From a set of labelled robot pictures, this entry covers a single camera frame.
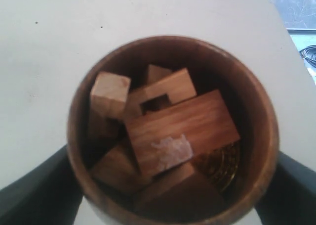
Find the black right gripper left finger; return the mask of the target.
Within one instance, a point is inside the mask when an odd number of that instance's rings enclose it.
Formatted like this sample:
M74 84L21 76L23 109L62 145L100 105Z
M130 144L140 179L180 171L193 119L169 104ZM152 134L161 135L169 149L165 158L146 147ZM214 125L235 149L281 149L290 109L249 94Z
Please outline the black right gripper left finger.
M62 147L0 191L2 225L72 225L82 191Z

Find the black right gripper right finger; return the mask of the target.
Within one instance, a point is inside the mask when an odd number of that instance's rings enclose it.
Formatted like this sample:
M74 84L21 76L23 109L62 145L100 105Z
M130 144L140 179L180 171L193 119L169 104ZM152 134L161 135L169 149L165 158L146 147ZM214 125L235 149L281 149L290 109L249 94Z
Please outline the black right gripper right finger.
M256 211L264 225L314 225L316 172L281 152Z

